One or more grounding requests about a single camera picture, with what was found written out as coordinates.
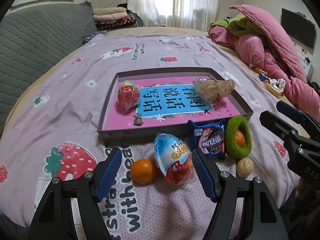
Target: stack of blankets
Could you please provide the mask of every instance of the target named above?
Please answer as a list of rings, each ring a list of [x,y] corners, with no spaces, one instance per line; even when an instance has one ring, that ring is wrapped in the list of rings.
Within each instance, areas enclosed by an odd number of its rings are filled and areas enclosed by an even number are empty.
[[[98,31],[115,31],[138,27],[133,14],[123,7],[93,9],[93,20]]]

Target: pink comforter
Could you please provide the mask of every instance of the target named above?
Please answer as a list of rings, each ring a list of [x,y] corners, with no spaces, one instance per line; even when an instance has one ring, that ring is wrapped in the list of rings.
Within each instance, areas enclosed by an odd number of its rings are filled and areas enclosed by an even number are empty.
[[[249,67],[266,71],[270,78],[286,81],[285,96],[297,109],[308,112],[320,119],[320,98],[316,91],[306,84],[306,74],[298,59],[297,51],[282,26],[263,9],[251,5],[231,6],[248,17],[266,34],[282,61],[277,60],[267,48],[267,44],[255,35],[247,34],[239,39],[229,30],[216,26],[210,28],[211,39],[222,46],[234,48],[242,61]]]

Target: orange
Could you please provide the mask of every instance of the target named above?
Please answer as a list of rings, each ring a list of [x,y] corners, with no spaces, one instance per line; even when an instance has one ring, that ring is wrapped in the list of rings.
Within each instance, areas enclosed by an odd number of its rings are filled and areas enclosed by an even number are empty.
[[[131,165],[131,178],[138,183],[148,184],[152,182],[158,173],[156,163],[151,160],[141,159]]]
[[[239,147],[243,147],[245,143],[244,135],[239,130],[236,130],[236,143]]]

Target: television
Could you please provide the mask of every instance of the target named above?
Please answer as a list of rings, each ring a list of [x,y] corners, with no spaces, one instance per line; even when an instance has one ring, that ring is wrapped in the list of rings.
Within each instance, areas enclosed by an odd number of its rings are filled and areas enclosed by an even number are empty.
[[[289,35],[303,44],[314,48],[316,27],[303,15],[282,8],[281,26]]]

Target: metal screw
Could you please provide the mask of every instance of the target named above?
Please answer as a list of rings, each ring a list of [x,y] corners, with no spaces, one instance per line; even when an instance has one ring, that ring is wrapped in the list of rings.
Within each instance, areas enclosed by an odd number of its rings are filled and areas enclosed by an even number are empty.
[[[230,176],[229,172],[227,172],[227,171],[222,171],[222,172],[220,173],[220,175],[221,175],[221,177],[224,177],[224,178],[227,178],[227,177]]]
[[[53,184],[57,184],[59,181],[60,181],[60,179],[57,178],[57,177],[55,177],[55,178],[52,179],[52,183],[53,183]]]
[[[302,149],[302,148],[298,148],[298,153],[300,153],[300,154],[304,154],[303,149]]]
[[[260,177],[255,177],[254,180],[255,180],[257,183],[262,183],[262,182],[263,182],[263,179],[261,179]]]
[[[93,173],[91,171],[87,171],[85,174],[84,174],[84,177],[85,178],[91,178],[93,176]]]

